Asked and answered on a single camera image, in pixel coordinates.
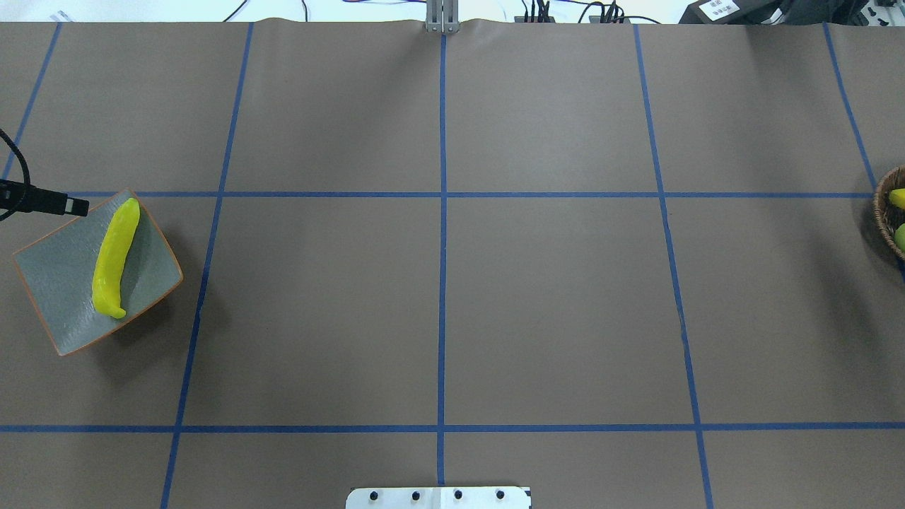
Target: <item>cable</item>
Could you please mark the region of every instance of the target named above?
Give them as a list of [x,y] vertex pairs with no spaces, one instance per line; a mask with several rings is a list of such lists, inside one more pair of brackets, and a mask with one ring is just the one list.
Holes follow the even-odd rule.
[[[861,3],[861,0],[852,0],[852,6],[849,7],[849,15],[845,17],[845,24],[852,24],[852,18],[854,17],[855,7],[857,7],[858,4],[860,4],[860,3]],[[863,9],[864,9],[864,5],[861,6],[861,9],[858,9],[858,12],[860,13],[861,10],[863,10]]]
[[619,17],[617,17],[617,18],[613,18],[612,20],[610,20],[610,23],[619,23],[619,22],[621,22],[622,20],[625,20],[625,19],[632,19],[632,18],[646,19],[647,21],[651,21],[651,22],[654,22],[654,23],[656,23],[656,24],[662,24],[662,23],[660,23],[659,21],[657,21],[657,20],[655,20],[655,19],[652,19],[652,18],[649,18],[649,17],[647,17],[647,16],[619,16]]
[[581,15],[578,17],[578,22],[581,23],[581,20],[585,19],[585,14],[587,14],[587,10],[590,9],[593,5],[600,5],[600,17],[604,17],[604,10],[606,9],[606,5],[603,2],[591,2],[590,4],[585,5],[585,10],[581,12]]
[[22,151],[20,151],[19,148],[15,146],[13,140],[10,139],[10,137],[2,129],[0,129],[0,138],[2,138],[9,149],[13,151],[15,158],[19,159],[19,166],[22,167],[22,182],[24,184],[24,189],[22,191],[22,195],[19,197],[19,201],[15,202],[15,205],[10,207],[9,210],[4,212],[3,214],[0,214],[0,221],[3,221],[9,216],[15,214],[25,202],[25,199],[28,198],[28,191],[32,186],[32,175],[28,171],[28,163],[25,162],[25,156],[22,155]]
[[[245,4],[248,4],[248,0],[243,0],[242,3],[239,4],[239,6],[235,8],[235,10],[233,11],[232,14],[226,16],[226,19],[224,19],[224,23],[233,19],[233,16],[235,16],[236,13],[241,11],[242,8],[245,7]],[[305,3],[305,0],[301,0],[301,8],[305,11],[305,21],[308,22],[308,4]]]
[[242,8],[245,7],[245,4],[248,4],[248,0],[242,0],[242,3],[239,4],[239,6],[235,8],[235,10],[233,11],[233,13],[230,14],[230,15],[228,15],[228,16],[226,16],[226,19],[224,19],[224,23],[226,23],[227,21],[233,19],[233,16],[235,16],[236,13],[238,13],[239,11],[241,11]]

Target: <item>gray plate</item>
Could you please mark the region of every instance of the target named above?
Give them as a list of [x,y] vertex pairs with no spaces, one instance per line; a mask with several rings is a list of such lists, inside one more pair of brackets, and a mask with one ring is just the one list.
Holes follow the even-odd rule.
[[73,220],[13,255],[34,308],[60,355],[104,338],[182,283],[182,269],[173,250],[142,207],[122,275],[121,305],[126,316],[116,320],[94,310],[91,277],[100,243],[113,213],[131,197],[135,197],[131,191],[121,191],[87,217]]

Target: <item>grid line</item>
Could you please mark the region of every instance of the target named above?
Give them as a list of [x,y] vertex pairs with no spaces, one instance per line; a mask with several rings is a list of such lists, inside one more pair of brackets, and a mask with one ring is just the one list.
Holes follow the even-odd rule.
[[198,290],[198,304],[195,307],[195,321],[192,325],[192,336],[188,343],[188,353],[186,355],[186,370],[182,378],[182,388],[179,391],[179,405],[176,410],[176,424],[173,430],[173,441],[170,445],[169,460],[167,461],[167,474],[164,477],[163,494],[160,496],[160,508],[167,509],[169,505],[170,488],[173,485],[173,474],[176,470],[176,455],[179,452],[179,438],[181,437],[181,428],[183,417],[186,413],[186,399],[188,398],[188,386],[192,378],[192,366],[195,361],[195,346],[198,343],[198,332],[201,328],[201,312],[205,307],[205,296],[207,294],[207,283],[210,280],[211,262],[214,258],[214,245],[216,244],[217,228],[220,225],[220,211],[223,207],[223,192],[226,189],[226,178],[229,174],[229,162],[233,152],[233,139],[235,138],[235,126],[239,120],[239,106],[242,104],[242,91],[245,83],[245,70],[248,67],[248,54],[252,48],[252,35],[254,33],[254,23],[248,24],[248,32],[245,35],[245,46],[242,57],[242,68],[239,71],[239,80],[235,88],[235,99],[233,100],[233,116],[230,119],[229,134],[226,137],[226,149],[224,150],[224,164],[220,172],[220,184],[217,189],[217,201],[214,205],[214,218],[211,221],[211,233],[207,241],[207,253],[205,255],[205,265],[201,273],[201,284]]
[[867,173],[867,179],[871,183],[871,189],[875,189],[877,187],[877,178],[873,175],[873,168],[871,168],[871,161],[867,158],[867,149],[864,148],[864,140],[861,138],[861,131],[858,129],[858,122],[854,119],[852,104],[848,100],[848,93],[845,92],[843,74],[842,71],[839,70],[839,61],[836,59],[836,49],[833,46],[833,36],[830,34],[830,25],[827,22],[824,22],[824,37],[826,38],[826,48],[830,52],[830,61],[833,63],[833,72],[836,75],[836,84],[839,86],[839,95],[841,95],[843,98],[845,114],[848,115],[849,123],[852,124],[852,133],[854,134],[854,140],[858,145],[858,151],[861,153],[861,161],[864,163],[864,171]]
[[440,35],[440,296],[437,327],[437,485],[446,484],[446,35]]
[[688,381],[688,393],[691,400],[691,416],[694,419],[694,434],[698,442],[698,460],[700,461],[700,477],[704,488],[704,502],[706,503],[708,509],[713,509],[713,493],[710,489],[710,470],[707,466],[707,449],[704,446],[704,432],[700,428],[698,390],[694,382],[694,367],[691,362],[691,346],[688,341],[688,327],[685,323],[685,310],[681,300],[679,271],[676,267],[675,250],[672,246],[672,231],[670,230],[669,210],[666,206],[666,193],[663,188],[663,175],[660,168],[660,152],[657,149],[657,137],[653,128],[651,95],[647,88],[647,73],[644,70],[644,53],[641,44],[641,32],[638,30],[637,24],[632,25],[632,27],[634,32],[635,52],[638,56],[638,72],[641,75],[641,92],[644,99],[644,116],[647,119],[647,133],[651,143],[653,172],[656,177],[657,193],[659,194],[660,199],[660,216],[663,222],[663,237],[666,240],[666,254],[670,262],[672,294],[676,302],[676,312],[679,314],[681,344],[685,359],[685,376]]
[[[714,422],[679,424],[447,424],[430,425],[190,425],[180,433],[220,434],[387,434],[429,433],[663,433],[748,432],[748,431],[831,431],[831,430],[905,430],[905,421],[839,421],[839,422]],[[175,426],[131,425],[0,425],[0,433],[158,433],[171,434]]]
[[[69,191],[71,197],[112,197],[118,191]],[[136,191],[139,197],[224,198],[659,198],[657,191]],[[871,199],[873,193],[664,191],[667,198]]]
[[[25,105],[25,111],[22,113],[22,121],[19,122],[19,129],[15,132],[15,138],[13,139],[13,142],[16,146],[21,146],[22,144],[22,136],[25,133],[25,124],[28,123],[28,118],[32,115],[34,101],[38,98],[38,91],[41,89],[41,83],[43,83],[44,81],[44,75],[47,73],[47,67],[51,63],[53,49],[56,47],[57,40],[60,39],[61,30],[62,23],[58,22],[56,28],[53,29],[53,37],[51,37],[50,45],[47,46],[47,53],[44,54],[44,61],[41,63],[41,70],[38,72],[38,77],[34,80],[32,95],[28,97],[28,103]],[[13,151],[10,150],[9,156],[6,157],[6,166],[4,166],[3,168],[3,180],[6,180],[9,177],[9,170],[13,167],[13,157]]]

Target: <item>yellow banana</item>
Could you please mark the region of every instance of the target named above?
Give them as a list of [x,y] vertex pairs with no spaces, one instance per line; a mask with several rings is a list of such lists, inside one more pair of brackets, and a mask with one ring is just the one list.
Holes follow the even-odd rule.
[[99,313],[117,320],[126,316],[126,310],[119,307],[119,281],[140,216],[141,207],[135,198],[129,198],[119,206],[107,226],[104,241],[100,243],[98,262],[94,265],[91,302]]
[[893,189],[890,191],[890,203],[898,208],[905,208],[905,189]]

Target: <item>basket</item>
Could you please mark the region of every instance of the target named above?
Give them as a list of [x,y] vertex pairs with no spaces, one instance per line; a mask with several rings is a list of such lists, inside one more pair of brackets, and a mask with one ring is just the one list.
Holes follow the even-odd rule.
[[886,245],[900,260],[905,261],[905,253],[892,240],[896,229],[905,224],[905,210],[892,205],[888,198],[890,191],[903,187],[905,187],[905,165],[887,173],[877,184],[877,190],[873,193],[873,216]]

